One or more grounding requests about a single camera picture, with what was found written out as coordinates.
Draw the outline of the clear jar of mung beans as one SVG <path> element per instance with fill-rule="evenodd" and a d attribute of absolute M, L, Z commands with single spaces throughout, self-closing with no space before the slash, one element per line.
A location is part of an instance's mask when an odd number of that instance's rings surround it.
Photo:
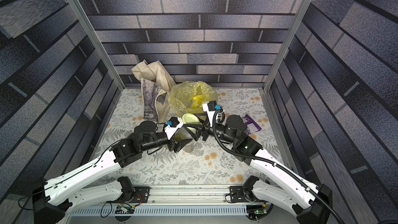
<path fill-rule="evenodd" d="M 174 135 L 173 138 L 176 142 L 184 139 L 193 139 L 192 136 L 182 127 Z"/>

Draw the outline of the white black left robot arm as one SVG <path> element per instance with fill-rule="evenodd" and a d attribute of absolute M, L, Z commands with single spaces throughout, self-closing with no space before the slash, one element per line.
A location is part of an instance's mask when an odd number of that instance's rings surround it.
<path fill-rule="evenodd" d="M 187 139 L 180 143 L 173 138 L 184 127 L 177 117 L 167 121 L 161 132 L 155 122 L 144 121 L 92 161 L 46 182 L 36 182 L 32 193 L 34 223 L 56 224 L 72 211 L 97 203 L 130 203 L 139 194 L 127 177 L 95 187 L 89 184 L 136 162 L 145 151 L 167 146 L 169 151 L 179 152 L 191 142 Z"/>

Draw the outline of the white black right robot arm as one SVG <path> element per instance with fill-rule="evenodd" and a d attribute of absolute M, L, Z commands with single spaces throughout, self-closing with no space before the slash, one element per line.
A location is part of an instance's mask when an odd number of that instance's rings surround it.
<path fill-rule="evenodd" d="M 301 224 L 326 224 L 329 216 L 342 222 L 332 208 L 332 190 L 305 180 L 275 159 L 247 134 L 247 125 L 240 116 L 231 115 L 224 124 L 206 119 L 200 124 L 184 122 L 183 127 L 195 139 L 213 136 L 224 151 L 276 183 L 272 186 L 250 176 L 243 186 L 248 201 L 269 202 L 295 216 Z"/>

